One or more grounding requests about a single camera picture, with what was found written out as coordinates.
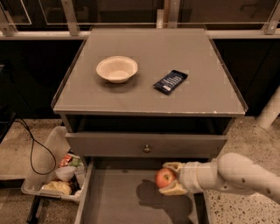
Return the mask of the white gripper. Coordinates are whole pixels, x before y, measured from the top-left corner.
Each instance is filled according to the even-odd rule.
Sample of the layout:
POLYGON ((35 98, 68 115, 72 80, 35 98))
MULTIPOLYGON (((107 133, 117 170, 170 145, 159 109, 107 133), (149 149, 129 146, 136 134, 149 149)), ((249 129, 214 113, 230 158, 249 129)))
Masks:
POLYGON ((160 188, 159 192, 165 196, 179 196, 189 193, 202 193, 214 189, 218 183, 218 169, 216 162, 167 162, 163 164, 178 174, 178 180, 168 186, 160 188))

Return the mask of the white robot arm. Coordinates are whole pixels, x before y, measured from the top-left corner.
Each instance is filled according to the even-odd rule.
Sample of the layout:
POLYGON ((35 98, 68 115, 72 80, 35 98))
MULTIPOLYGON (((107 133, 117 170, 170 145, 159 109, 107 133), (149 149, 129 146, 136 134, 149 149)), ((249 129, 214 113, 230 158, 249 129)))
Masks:
POLYGON ((166 196, 203 193, 260 193, 280 204, 280 177, 238 154, 226 153, 211 162, 167 162, 155 175, 159 192, 166 196))

